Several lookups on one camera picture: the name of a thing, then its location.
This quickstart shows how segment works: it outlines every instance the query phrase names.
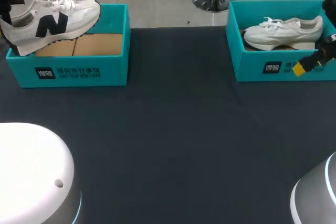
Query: teal shoe box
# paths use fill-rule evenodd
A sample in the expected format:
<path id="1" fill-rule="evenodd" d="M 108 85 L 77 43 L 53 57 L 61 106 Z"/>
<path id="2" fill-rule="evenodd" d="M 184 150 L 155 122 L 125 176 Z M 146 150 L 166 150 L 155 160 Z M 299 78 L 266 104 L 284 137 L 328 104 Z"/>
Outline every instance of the teal shoe box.
<path id="1" fill-rule="evenodd" d="M 19 85 L 22 88 L 126 85 L 131 40 L 127 4 L 101 4 L 100 18 L 87 33 L 122 35 L 120 54 L 20 57 L 10 49 L 6 59 Z"/>
<path id="2" fill-rule="evenodd" d="M 231 1 L 229 5 L 226 36 L 233 68 L 238 82 L 249 81 L 326 81 L 336 80 L 336 61 L 316 67 L 300 77 L 292 71 L 299 59 L 314 50 L 248 51 L 240 30 L 259 25 L 264 17 L 287 20 L 290 18 L 314 19 L 323 17 L 323 34 L 326 38 L 336 33 L 335 27 L 325 16 L 323 0 L 271 0 Z"/>

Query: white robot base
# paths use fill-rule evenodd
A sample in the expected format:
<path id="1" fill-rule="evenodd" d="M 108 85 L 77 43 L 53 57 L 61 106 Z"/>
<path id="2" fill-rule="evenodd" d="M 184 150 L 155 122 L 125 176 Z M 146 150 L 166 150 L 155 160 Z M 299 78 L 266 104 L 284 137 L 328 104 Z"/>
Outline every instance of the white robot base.
<path id="1" fill-rule="evenodd" d="M 70 150 L 33 124 L 0 124 L 0 223 L 82 224 Z"/>
<path id="2" fill-rule="evenodd" d="M 295 224 L 336 223 L 336 155 L 304 175 L 290 197 Z"/>

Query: logo on box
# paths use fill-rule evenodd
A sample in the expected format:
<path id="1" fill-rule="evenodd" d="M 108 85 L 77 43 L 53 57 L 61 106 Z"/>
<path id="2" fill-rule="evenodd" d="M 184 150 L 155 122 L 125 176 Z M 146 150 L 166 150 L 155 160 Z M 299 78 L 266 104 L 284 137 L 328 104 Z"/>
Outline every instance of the logo on box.
<path id="1" fill-rule="evenodd" d="M 269 61 L 265 63 L 262 73 L 278 73 L 280 72 L 281 64 L 281 61 Z"/>
<path id="2" fill-rule="evenodd" d="M 52 68 L 35 68 L 37 76 L 41 80 L 53 80 L 55 75 Z"/>

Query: sneaker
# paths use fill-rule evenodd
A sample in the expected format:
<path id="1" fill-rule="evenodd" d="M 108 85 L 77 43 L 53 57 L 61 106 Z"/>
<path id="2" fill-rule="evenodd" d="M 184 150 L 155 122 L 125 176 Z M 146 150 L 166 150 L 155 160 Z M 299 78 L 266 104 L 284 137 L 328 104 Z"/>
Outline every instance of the sneaker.
<path id="1" fill-rule="evenodd" d="M 321 16 L 313 20 L 292 18 L 287 21 L 268 17 L 259 26 L 247 28 L 243 37 L 248 45 L 260 50 L 269 51 L 278 46 L 315 49 L 315 42 L 321 37 L 322 31 Z"/>
<path id="2" fill-rule="evenodd" d="M 52 42 L 83 35 L 99 16 L 100 5 L 94 0 L 33 0 L 25 13 L 12 18 L 12 25 L 0 19 L 0 26 L 13 52 L 25 56 Z"/>

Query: n logo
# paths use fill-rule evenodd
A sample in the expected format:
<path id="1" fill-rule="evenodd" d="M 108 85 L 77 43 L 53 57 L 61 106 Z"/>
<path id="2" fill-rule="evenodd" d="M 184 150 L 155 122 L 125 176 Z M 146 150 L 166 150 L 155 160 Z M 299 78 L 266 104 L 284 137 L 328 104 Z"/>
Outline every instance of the n logo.
<path id="1" fill-rule="evenodd" d="M 67 23 L 68 16 L 61 12 L 59 13 L 58 23 L 56 23 L 53 15 L 44 16 L 38 23 L 36 37 L 44 38 L 48 30 L 52 35 L 63 34 L 67 29 Z"/>

